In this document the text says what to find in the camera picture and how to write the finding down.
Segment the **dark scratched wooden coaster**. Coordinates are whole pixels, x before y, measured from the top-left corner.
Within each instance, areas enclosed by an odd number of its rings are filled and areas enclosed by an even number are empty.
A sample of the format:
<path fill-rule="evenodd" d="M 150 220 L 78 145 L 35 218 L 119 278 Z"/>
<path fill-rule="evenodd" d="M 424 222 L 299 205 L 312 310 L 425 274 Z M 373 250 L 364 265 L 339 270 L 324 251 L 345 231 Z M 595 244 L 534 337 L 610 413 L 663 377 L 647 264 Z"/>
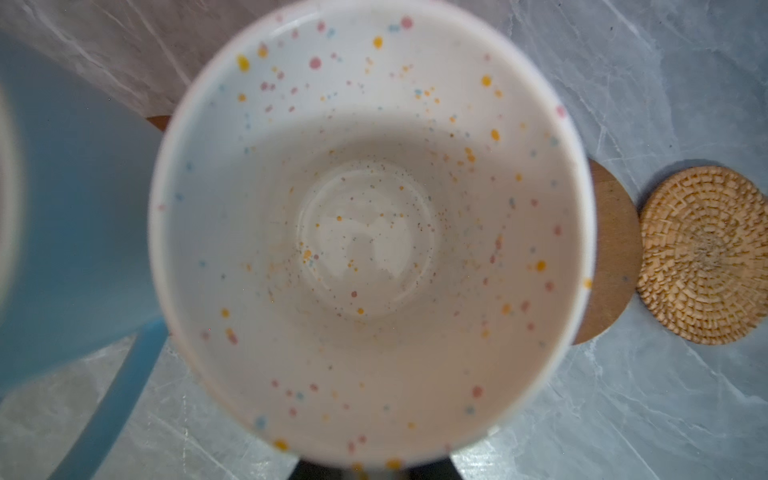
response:
<path fill-rule="evenodd" d="M 157 115 L 157 116 L 147 117 L 146 120 L 149 121 L 152 125 L 154 125 L 161 132 L 165 132 L 167 130 L 167 128 L 168 128 L 168 124 L 170 123 L 171 116 L 170 115 Z"/>

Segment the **white mug blue handle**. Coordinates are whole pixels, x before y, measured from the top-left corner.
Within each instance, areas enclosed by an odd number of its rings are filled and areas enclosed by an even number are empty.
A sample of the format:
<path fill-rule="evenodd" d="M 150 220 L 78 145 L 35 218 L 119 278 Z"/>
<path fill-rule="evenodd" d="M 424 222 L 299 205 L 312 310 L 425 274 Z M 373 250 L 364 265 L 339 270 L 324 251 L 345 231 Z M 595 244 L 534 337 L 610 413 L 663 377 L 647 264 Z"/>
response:
<path fill-rule="evenodd" d="M 95 474 L 168 336 L 147 233 L 160 141 L 125 105 L 2 36 L 1 389 L 134 337 L 56 479 Z"/>

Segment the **brown round wooden coaster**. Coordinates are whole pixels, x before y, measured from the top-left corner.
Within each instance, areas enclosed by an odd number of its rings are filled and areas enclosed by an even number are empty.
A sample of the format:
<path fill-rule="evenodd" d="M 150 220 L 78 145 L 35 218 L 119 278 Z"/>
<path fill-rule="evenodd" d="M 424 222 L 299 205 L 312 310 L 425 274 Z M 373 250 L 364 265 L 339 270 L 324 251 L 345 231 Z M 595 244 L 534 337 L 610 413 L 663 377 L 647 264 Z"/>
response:
<path fill-rule="evenodd" d="M 597 207 L 597 261 L 576 345 L 607 331 L 634 296 L 642 263 L 639 216 L 630 195 L 605 167 L 589 161 Z"/>

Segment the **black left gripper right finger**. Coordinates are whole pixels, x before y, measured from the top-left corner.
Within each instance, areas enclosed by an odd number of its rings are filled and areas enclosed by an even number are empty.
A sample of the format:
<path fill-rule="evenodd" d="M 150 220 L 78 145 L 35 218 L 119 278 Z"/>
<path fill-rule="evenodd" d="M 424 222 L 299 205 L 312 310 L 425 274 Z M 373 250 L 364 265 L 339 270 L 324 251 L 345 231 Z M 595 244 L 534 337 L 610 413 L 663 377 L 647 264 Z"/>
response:
<path fill-rule="evenodd" d="M 450 457 L 408 469 L 409 480 L 463 480 Z"/>

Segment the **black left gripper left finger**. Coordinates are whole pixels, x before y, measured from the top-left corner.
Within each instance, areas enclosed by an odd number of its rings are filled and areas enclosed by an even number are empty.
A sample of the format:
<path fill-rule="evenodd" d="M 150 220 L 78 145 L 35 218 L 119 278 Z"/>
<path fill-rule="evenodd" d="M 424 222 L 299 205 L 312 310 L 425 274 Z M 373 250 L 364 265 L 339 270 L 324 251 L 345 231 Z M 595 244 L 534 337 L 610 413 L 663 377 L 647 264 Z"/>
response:
<path fill-rule="evenodd" d="M 288 480 L 343 480 L 344 471 L 299 460 L 288 476 Z"/>

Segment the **woven rattan round coaster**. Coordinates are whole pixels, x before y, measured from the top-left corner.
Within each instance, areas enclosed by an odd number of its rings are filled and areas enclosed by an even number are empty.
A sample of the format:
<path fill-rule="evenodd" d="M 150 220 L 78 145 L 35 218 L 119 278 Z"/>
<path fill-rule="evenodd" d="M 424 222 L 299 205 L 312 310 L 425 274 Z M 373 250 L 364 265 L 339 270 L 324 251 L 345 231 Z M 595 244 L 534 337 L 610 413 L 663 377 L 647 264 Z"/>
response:
<path fill-rule="evenodd" d="M 702 345 L 737 341 L 767 315 L 767 199 L 720 166 L 664 180 L 641 215 L 639 296 L 665 328 Z"/>

